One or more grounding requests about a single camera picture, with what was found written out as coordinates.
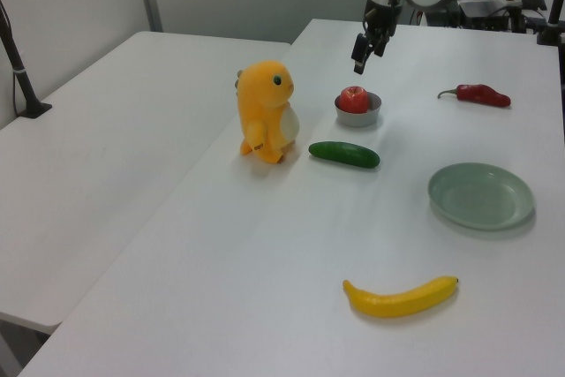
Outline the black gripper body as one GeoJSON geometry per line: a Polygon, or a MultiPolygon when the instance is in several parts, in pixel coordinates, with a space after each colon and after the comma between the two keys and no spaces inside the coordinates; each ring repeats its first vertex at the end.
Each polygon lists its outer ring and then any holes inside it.
{"type": "Polygon", "coordinates": [[[398,17],[400,15],[400,4],[397,0],[385,4],[366,0],[363,16],[363,28],[365,34],[374,40],[388,40],[396,31],[398,17]]]}

